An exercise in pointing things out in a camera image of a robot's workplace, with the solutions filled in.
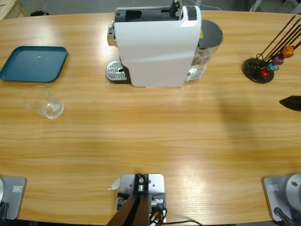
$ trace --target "espresso machine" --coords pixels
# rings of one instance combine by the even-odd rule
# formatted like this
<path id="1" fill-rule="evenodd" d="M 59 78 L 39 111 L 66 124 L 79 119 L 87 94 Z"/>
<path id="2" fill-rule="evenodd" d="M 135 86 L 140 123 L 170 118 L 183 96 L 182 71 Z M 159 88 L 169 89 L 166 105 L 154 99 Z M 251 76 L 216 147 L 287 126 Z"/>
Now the espresso machine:
<path id="1" fill-rule="evenodd" d="M 170 7 L 117 8 L 108 44 L 120 61 L 106 77 L 138 87 L 180 87 L 190 70 L 201 35 L 201 11 L 174 0 Z"/>

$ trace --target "blue plastic tray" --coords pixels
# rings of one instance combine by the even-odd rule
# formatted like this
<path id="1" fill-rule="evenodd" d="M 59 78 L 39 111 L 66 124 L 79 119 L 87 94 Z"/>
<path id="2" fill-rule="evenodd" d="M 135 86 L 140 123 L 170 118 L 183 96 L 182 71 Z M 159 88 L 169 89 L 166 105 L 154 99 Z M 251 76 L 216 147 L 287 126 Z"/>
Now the blue plastic tray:
<path id="1" fill-rule="evenodd" d="M 4 64 L 0 79 L 52 82 L 59 76 L 67 50 L 52 46 L 19 46 Z"/>

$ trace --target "table surface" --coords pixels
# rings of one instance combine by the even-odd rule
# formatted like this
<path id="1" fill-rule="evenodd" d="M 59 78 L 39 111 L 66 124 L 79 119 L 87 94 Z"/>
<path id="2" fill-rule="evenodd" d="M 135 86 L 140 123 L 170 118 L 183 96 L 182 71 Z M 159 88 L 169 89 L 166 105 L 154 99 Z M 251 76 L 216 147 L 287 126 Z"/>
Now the table surface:
<path id="1" fill-rule="evenodd" d="M 291 16 L 203 12 L 224 42 L 198 82 L 168 89 L 106 80 L 106 65 L 119 58 L 106 41 L 113 14 L 0 21 L 0 68 L 21 45 L 69 53 L 60 77 L 46 84 L 65 103 L 58 119 L 23 108 L 36 83 L 0 82 L 0 174 L 28 180 L 19 218 L 106 224 L 116 178 L 161 173 L 168 221 L 270 220 L 262 178 L 301 171 L 301 113 L 279 103 L 300 94 L 301 49 L 267 84 L 248 80 L 241 64 Z"/>

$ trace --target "black capsule stand base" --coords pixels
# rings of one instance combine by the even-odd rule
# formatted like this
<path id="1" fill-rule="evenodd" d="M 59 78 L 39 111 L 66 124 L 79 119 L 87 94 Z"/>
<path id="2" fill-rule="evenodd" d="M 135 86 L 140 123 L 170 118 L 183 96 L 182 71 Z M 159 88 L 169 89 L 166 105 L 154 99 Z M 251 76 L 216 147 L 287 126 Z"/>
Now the black capsule stand base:
<path id="1" fill-rule="evenodd" d="M 243 63 L 242 70 L 248 79 L 257 83 L 267 83 L 272 81 L 274 78 L 274 72 L 269 72 L 269 76 L 267 78 L 263 78 L 259 74 L 260 65 L 265 65 L 265 62 L 260 59 L 250 58 Z"/>

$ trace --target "white paper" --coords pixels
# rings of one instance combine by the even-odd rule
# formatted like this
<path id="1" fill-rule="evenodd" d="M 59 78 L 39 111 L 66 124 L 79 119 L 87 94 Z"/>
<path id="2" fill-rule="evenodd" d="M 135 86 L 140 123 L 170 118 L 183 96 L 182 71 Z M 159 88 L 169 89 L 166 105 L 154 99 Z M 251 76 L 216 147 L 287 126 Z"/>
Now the white paper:
<path id="1" fill-rule="evenodd" d="M 108 190 L 117 190 L 120 186 L 120 178 L 117 178 Z"/>

